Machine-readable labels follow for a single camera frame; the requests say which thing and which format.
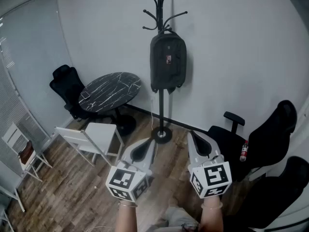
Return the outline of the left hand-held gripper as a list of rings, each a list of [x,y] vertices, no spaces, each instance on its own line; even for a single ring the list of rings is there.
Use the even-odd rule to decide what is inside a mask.
[[[111,195],[120,200],[137,201],[150,186],[155,152],[154,139],[142,139],[127,147],[108,174],[105,184]]]

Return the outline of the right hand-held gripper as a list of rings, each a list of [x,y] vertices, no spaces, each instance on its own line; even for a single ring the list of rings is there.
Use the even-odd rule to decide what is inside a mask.
[[[217,142],[208,135],[191,130],[187,135],[190,183],[201,199],[224,194],[232,183],[229,162],[224,161]]]

